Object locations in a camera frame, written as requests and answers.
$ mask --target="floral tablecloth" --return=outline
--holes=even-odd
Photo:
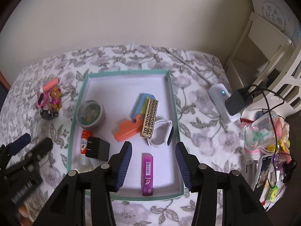
[[[30,216],[35,219],[44,203],[67,173],[67,148],[73,113],[82,82],[88,73],[127,69],[167,69],[172,76],[181,132],[181,140],[188,151],[200,162],[213,169],[229,172],[244,166],[240,122],[224,125],[210,101],[209,85],[230,85],[225,72],[213,55],[141,45],[119,45],[77,50],[43,60],[24,68],[4,102],[0,113],[0,143],[8,144],[28,132],[31,143],[10,162],[24,158],[40,140],[50,137],[54,142],[51,152],[41,161],[44,182],[28,198]],[[183,64],[175,55],[185,61]],[[59,117],[41,119],[35,107],[40,87],[53,77],[59,77],[63,107]],[[166,201],[113,201],[118,226],[191,224],[197,193],[185,188],[180,198]],[[218,191],[217,225],[222,220],[222,193]],[[89,198],[86,198],[86,220],[91,225]]]

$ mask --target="white wristband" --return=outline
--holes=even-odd
[[[154,123],[153,135],[147,139],[149,146],[158,147],[162,144],[170,145],[173,137],[173,122],[167,120],[159,120]]]

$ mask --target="barcode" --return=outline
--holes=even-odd
[[[150,176],[151,175],[151,163],[149,161],[146,162],[145,175],[146,176]]]

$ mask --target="tray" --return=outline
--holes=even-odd
[[[111,193],[116,200],[150,201],[171,199],[184,194],[184,183],[175,157],[175,144],[180,141],[179,125],[173,94],[171,77],[167,70],[134,70],[102,72],[88,75],[83,83],[77,101],[77,108],[84,101],[93,99],[101,103],[105,111],[105,120],[100,128],[93,131],[94,137],[110,143],[109,157],[118,153],[123,142],[117,142],[114,134],[118,124],[130,115],[141,93],[155,96],[159,101],[156,120],[171,120],[174,135],[169,146],[150,147],[145,138],[135,135],[128,141],[132,143],[132,158],[123,187],[117,193]],[[79,164],[80,140],[83,129],[76,123],[74,116],[68,147],[67,169],[82,170]],[[142,196],[141,163],[142,154],[150,153],[154,157],[153,196]],[[94,168],[103,162],[90,159]]]

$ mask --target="gold patterned lighter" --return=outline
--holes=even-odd
[[[154,130],[157,107],[158,107],[158,100],[150,98],[147,102],[144,122],[143,122],[142,131],[140,135],[141,137],[148,138],[148,139],[151,138]]]

